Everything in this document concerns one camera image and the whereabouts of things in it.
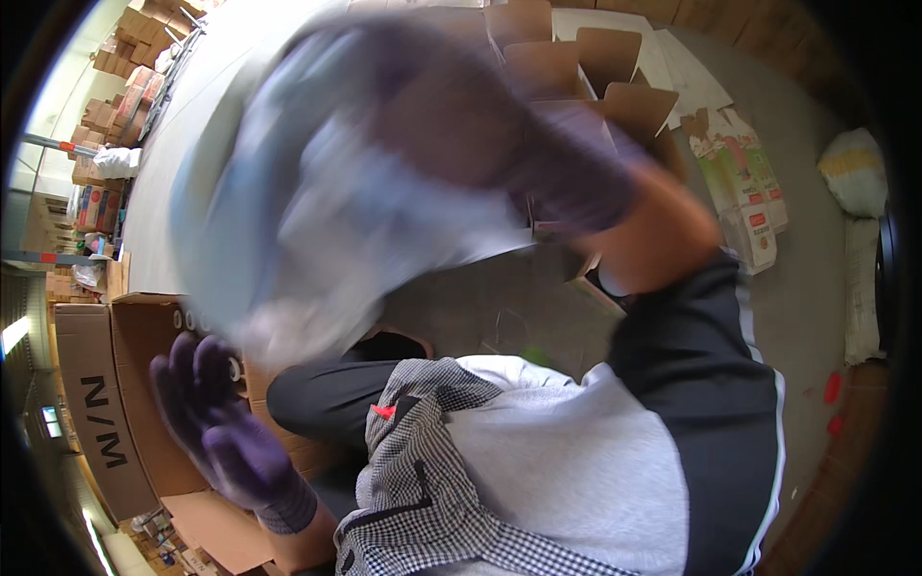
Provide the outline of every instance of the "forearm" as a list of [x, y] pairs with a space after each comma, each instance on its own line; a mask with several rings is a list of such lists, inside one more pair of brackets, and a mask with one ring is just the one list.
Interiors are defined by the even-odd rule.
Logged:
[[272, 546], [276, 565], [286, 574], [308, 570], [333, 560], [337, 555], [333, 533], [337, 520], [333, 513], [317, 502], [313, 520], [296, 534], [276, 534], [263, 526], [263, 532]]
[[630, 293], [653, 292], [699, 269], [720, 244], [720, 229], [707, 208], [653, 162], [625, 168], [636, 194], [621, 223], [572, 246], [601, 253], [602, 266]]

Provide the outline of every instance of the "white stripe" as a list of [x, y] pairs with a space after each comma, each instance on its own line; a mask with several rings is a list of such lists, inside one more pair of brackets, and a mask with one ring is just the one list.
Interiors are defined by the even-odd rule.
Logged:
[[[749, 347], [752, 359], [762, 363], [762, 353], [755, 347], [755, 330], [752, 325], [752, 310], [749, 307], [749, 291], [745, 288], [747, 276], [740, 267], [740, 281], [737, 284], [736, 295], [737, 304], [739, 305], [739, 329], [742, 332], [743, 340]], [[785, 407], [785, 377], [778, 370], [774, 371], [774, 390], [777, 395], [777, 402], [774, 409], [774, 422], [778, 441], [778, 461], [774, 467], [774, 480], [772, 483], [772, 496], [768, 502], [768, 509], [759, 524], [759, 529], [752, 538], [749, 550], [746, 551], [746, 558], [743, 559], [742, 566], [734, 573], [738, 576], [752, 568], [759, 562], [762, 557], [762, 551], [759, 549], [760, 544], [768, 532], [768, 527], [772, 525], [775, 516], [781, 509], [779, 497], [781, 495], [781, 475], [785, 470], [785, 432], [782, 427], [782, 411]]]

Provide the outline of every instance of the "window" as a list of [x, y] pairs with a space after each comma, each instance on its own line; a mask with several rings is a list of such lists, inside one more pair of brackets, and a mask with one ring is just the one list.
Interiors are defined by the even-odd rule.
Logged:
[[41, 415], [45, 418], [45, 428], [48, 429], [48, 435], [52, 438], [61, 438], [61, 425], [57, 421], [57, 412], [54, 406], [44, 406], [41, 409]]

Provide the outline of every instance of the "purple glove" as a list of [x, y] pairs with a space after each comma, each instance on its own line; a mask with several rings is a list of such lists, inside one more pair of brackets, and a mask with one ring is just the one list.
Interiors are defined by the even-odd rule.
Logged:
[[169, 358], [151, 360], [160, 417], [221, 496], [252, 510], [275, 534], [296, 534], [313, 520], [316, 495], [234, 393], [230, 352], [216, 336], [199, 343], [183, 332]]

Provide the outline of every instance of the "black and white checkered fabric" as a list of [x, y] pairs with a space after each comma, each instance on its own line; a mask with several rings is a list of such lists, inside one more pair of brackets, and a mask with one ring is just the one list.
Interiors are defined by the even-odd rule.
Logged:
[[410, 574], [482, 559], [523, 574], [637, 576], [501, 522], [477, 497], [443, 423], [445, 412], [482, 406], [502, 390], [452, 359], [400, 362], [369, 411], [369, 464], [359, 509], [337, 528], [337, 574]]

